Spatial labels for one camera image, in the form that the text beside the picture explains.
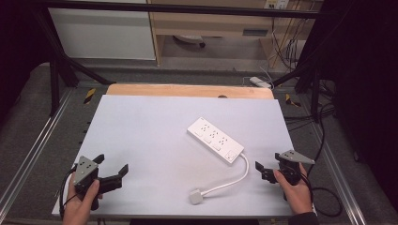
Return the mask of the chair base with wheel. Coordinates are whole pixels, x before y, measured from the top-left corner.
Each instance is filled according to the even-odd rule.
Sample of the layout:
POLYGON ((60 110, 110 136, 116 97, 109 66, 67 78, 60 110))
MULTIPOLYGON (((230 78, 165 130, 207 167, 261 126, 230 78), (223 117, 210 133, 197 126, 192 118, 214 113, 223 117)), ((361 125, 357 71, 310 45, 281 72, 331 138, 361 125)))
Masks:
POLYGON ((175 35, 175 38, 190 44, 198 44, 200 48, 205 48, 206 44, 200 36, 179 36, 175 35))

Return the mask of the person's right hand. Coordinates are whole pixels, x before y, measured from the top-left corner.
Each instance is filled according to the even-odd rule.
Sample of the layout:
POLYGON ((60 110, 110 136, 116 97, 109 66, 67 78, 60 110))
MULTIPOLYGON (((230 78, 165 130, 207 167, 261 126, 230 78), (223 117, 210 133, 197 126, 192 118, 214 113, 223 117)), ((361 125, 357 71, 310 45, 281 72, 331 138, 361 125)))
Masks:
POLYGON ((313 212, 311 192, 303 180, 292 186, 278 170, 274 170, 273 174, 282 188, 294 215, 313 212))

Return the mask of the person's left hand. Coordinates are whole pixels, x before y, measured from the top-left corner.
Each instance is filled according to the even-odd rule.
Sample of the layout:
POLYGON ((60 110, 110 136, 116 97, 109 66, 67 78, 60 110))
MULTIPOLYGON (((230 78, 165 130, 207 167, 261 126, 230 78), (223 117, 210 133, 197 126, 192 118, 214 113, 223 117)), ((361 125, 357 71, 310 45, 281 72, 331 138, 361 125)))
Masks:
POLYGON ((65 206, 65 213, 62 219, 63 225, 86 225, 91 211, 92 202, 98 197, 100 181, 95 180, 84 198, 80 200, 75 191, 73 182, 69 182, 68 198, 69 202, 65 206))

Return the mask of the white table mat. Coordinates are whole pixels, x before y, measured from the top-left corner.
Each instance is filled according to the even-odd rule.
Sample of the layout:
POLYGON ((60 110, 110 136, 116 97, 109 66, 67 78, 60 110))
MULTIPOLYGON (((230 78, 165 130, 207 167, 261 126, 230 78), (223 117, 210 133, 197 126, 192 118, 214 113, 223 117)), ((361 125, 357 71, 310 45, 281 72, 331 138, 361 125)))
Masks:
POLYGON ((129 165, 122 188, 105 194, 97 217, 267 218, 288 217, 291 210, 255 162, 274 168, 274 154, 292 147, 275 99, 105 95, 79 153, 104 155, 101 177, 129 165), (199 117, 244 147, 232 165, 188 133, 199 117), (193 205, 195 189, 204 199, 193 205))

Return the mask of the white wall socket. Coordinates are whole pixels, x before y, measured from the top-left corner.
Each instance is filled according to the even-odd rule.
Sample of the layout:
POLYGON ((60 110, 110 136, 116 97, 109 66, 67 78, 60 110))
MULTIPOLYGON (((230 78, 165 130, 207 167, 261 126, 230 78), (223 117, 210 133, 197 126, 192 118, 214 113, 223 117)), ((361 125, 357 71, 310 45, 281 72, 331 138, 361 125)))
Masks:
POLYGON ((286 9, 289 0, 266 0, 265 8, 269 9, 286 9))

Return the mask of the wooden table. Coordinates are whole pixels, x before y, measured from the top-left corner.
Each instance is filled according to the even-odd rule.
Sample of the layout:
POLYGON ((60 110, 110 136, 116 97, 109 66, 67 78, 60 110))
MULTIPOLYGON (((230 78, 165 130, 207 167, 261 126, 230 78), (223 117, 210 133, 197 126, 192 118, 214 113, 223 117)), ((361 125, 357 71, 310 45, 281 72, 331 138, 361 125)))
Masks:
POLYGON ((106 94, 118 96, 274 99, 272 91, 268 88, 187 84, 114 83, 109 86, 106 94))

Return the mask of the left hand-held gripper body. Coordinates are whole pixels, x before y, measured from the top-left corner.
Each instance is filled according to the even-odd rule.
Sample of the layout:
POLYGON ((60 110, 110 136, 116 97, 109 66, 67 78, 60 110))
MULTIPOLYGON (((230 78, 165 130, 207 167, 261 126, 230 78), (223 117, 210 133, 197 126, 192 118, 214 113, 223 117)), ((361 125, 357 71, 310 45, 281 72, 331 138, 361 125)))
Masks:
POLYGON ((122 188, 122 178, 116 175, 99 177, 99 164, 93 159, 81 156, 76 166, 73 185, 80 200, 82 200, 94 180, 99 180, 99 194, 122 188))

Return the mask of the black curtain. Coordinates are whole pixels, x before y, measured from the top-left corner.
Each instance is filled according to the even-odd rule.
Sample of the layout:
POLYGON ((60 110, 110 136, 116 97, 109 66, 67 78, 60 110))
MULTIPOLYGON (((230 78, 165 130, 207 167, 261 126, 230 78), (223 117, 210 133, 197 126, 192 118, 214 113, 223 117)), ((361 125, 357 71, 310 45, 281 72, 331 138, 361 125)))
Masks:
POLYGON ((398 0, 324 0, 299 59, 314 77, 333 81, 335 102, 354 148, 398 212, 398 0))
POLYGON ((28 0, 0 0, 0 123, 49 53, 28 0))

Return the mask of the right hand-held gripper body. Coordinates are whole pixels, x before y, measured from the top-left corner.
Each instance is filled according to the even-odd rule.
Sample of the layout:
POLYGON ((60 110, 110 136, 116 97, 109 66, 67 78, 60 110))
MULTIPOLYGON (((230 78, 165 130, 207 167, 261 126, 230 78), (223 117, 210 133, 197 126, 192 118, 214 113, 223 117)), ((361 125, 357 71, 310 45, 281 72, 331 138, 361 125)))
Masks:
MULTIPOLYGON (((313 159, 303 156, 295 150, 289 150, 283 153, 279 153, 281 160, 277 160, 279 163, 279 172, 285 177, 288 183, 295 186, 300 180, 303 180, 310 189, 311 200, 313 201, 314 195, 312 193, 312 186, 307 177, 300 170, 300 163, 315 164, 313 159)), ((262 179, 269 181, 271 184, 278 183, 272 169, 267 169, 262 172, 262 179)))

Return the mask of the white floor power strip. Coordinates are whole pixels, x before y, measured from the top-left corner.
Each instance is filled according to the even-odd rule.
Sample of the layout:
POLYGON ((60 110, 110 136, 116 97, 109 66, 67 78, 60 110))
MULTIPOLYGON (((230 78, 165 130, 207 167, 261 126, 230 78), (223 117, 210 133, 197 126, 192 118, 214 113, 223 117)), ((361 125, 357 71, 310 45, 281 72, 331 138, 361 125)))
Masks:
POLYGON ((265 82, 265 81, 259 79, 258 77, 251 77, 251 78, 249 79, 249 81, 250 81, 252 84, 254 84, 255 86, 257 86, 257 87, 263 87, 263 88, 268 88, 268 89, 271 88, 271 85, 270 85, 269 83, 267 83, 267 82, 265 82))

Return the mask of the yellow black tape marker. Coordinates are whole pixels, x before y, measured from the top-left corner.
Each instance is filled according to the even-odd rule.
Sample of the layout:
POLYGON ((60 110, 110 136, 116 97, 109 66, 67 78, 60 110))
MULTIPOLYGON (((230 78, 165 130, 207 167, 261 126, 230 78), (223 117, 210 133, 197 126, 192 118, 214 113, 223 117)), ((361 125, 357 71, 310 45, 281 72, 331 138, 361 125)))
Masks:
POLYGON ((285 94, 285 103, 288 105, 293 105, 295 107, 301 107, 301 104, 299 102, 293 101, 290 95, 288 94, 285 94))
POLYGON ((86 96, 84 98, 84 104, 89 104, 90 103, 90 101, 91 101, 92 97, 94 96, 95 92, 96 92, 96 88, 90 88, 88 90, 88 92, 87 92, 87 94, 86 94, 86 96))

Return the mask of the black metal frame stand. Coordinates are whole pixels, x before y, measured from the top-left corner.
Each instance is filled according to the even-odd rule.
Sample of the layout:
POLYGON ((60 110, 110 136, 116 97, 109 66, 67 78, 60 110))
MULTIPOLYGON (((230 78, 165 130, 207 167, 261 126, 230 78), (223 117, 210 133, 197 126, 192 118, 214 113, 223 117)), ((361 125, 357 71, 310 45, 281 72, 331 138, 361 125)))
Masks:
POLYGON ((113 84, 112 81, 109 81, 89 70, 65 53, 61 40, 57 35, 53 19, 50 15, 49 7, 44 3, 44 0, 35 0, 31 11, 41 32, 45 36, 46 43, 49 47, 52 93, 50 116, 54 116, 60 109, 61 97, 59 79, 62 79, 67 87, 76 87, 79 84, 80 81, 77 78, 74 69, 77 69, 89 78, 92 78, 101 84, 113 84))
POLYGON ((304 54, 298 60, 298 66, 273 82, 273 86, 276 87, 298 77, 298 83, 295 86, 298 94, 311 89, 310 116, 316 123, 321 119, 318 112, 320 68, 326 62, 333 36, 351 7, 352 2, 350 0, 343 3, 339 3, 337 0, 325 0, 318 12, 330 13, 330 16, 315 19, 313 29, 304 46, 304 54))

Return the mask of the black metal frame crossbar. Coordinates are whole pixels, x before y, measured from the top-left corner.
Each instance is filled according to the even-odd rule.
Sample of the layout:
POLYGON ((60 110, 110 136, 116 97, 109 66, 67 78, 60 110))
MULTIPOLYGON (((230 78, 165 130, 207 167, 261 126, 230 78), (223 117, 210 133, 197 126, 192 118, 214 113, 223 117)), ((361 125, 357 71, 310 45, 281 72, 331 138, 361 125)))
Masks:
POLYGON ((330 16, 330 13, 316 12, 316 11, 257 9, 257 8, 247 8, 247 7, 210 7, 210 6, 139 4, 139 3, 93 2, 93 1, 70 1, 70 0, 33 0, 33 2, 39 6, 46 8, 67 8, 67 9, 162 12, 162 13, 301 18, 301 19, 322 19, 330 16))

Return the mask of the wooden desk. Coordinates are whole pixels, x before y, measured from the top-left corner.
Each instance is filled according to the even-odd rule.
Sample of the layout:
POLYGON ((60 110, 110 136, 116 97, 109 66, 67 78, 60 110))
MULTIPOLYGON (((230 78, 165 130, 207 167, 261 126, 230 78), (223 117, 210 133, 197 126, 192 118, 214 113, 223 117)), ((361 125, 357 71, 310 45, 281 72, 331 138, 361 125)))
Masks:
MULTIPOLYGON (((210 6, 230 8, 265 8, 266 0, 146 0, 149 4, 210 6)), ((318 11, 323 0, 289 0, 287 10, 318 11)), ((249 37, 257 38, 272 68, 282 63, 288 42, 308 37, 314 21, 290 18, 230 16, 208 14, 149 14, 152 31, 160 36, 249 37)))

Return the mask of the aluminium floor rail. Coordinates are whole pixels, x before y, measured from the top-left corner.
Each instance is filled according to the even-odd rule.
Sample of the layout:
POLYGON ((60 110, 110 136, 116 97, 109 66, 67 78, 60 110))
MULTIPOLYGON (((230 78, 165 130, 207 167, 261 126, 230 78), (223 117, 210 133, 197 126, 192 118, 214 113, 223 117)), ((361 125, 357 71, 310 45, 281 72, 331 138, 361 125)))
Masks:
POLYGON ((0 221, 3 220, 11 206, 14 204, 19 192, 21 191, 27 177, 31 173, 33 167, 35 166, 39 155, 41 154, 43 148, 45 147, 47 141, 51 137, 58 121, 60 120, 63 112, 68 106, 70 96, 73 94, 74 88, 67 88, 60 100, 60 106, 55 111, 54 115, 50 116, 46 121, 43 129, 40 131, 38 137, 36 138, 34 144, 30 148, 27 156, 23 160, 20 168, 14 175, 13 179, 9 183, 6 191, 0 198, 0 221))
POLYGON ((326 140, 323 139, 321 126, 319 124, 312 124, 312 129, 317 138, 317 141, 322 145, 321 156, 325 161, 325 164, 329 170, 331 179, 337 192, 340 196, 344 209, 347 216, 350 219, 352 225, 366 225, 366 219, 360 210, 360 207, 355 199, 353 191, 348 185, 347 180, 343 174, 343 170, 335 160, 334 155, 331 152, 331 148, 326 140))

